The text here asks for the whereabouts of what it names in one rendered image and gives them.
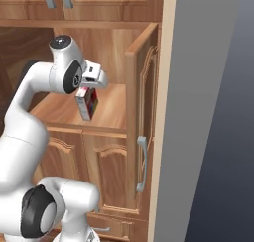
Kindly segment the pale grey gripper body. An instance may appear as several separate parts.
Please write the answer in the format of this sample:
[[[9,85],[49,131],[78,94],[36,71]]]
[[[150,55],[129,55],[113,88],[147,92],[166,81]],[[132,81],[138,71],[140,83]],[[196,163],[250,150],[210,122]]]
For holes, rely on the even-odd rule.
[[[80,84],[81,87],[89,87],[89,88],[96,88],[96,89],[106,88],[107,85],[108,85],[108,78],[106,73],[103,70],[99,72],[98,79],[94,81],[88,81],[85,77],[83,77]]]

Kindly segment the colourful cereal box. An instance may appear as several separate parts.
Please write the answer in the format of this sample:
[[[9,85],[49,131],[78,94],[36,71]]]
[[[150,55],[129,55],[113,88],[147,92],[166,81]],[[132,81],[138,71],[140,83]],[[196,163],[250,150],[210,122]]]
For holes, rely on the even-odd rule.
[[[91,121],[95,113],[98,98],[94,88],[80,87],[75,95],[81,118],[84,121]]]

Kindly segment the wooden drawer front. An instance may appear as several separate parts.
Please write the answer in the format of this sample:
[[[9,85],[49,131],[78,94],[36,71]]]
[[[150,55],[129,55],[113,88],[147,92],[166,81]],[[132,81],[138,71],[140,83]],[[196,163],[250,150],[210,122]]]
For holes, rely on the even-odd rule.
[[[87,220],[91,227],[110,227],[109,232],[96,231],[101,242],[148,242],[147,221],[96,213],[88,213]]]

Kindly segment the wooden cabinet unit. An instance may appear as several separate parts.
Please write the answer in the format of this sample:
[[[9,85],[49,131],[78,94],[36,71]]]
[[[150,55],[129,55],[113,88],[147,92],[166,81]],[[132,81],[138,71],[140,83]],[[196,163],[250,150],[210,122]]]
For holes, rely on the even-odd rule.
[[[45,60],[50,56],[48,39],[70,35],[79,44],[85,58],[98,62],[107,74],[109,85],[97,92],[98,104],[91,121],[82,120],[72,95],[39,94],[30,107],[49,130],[80,130],[82,134],[126,133],[125,52],[150,23],[158,25],[158,65],[156,78],[156,110],[153,138],[148,149],[145,190],[137,215],[119,216],[92,211],[90,213],[138,219],[148,222],[148,242],[155,230],[156,200],[159,189],[159,166],[163,145],[169,69],[171,65],[176,13],[189,15],[183,30],[194,25],[210,28],[215,21],[227,22],[236,15],[239,0],[163,0],[161,22],[109,22],[81,20],[0,20],[0,106],[16,85],[19,71],[28,60]]]

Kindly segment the wooden cabinet door with arch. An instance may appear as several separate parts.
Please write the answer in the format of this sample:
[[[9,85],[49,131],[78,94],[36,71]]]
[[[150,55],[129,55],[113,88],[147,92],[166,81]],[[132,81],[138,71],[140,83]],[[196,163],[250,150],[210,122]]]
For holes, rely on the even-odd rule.
[[[49,143],[36,168],[33,182],[37,183],[44,177],[89,181],[80,130],[61,131],[49,127]]]
[[[90,182],[99,188],[99,212],[137,215],[135,173],[127,167],[125,135],[82,134]]]
[[[142,192],[136,187],[142,181],[142,148],[139,136],[147,139],[147,153],[153,138],[156,110],[158,65],[158,25],[150,23],[125,52],[127,167],[135,173],[137,208]]]

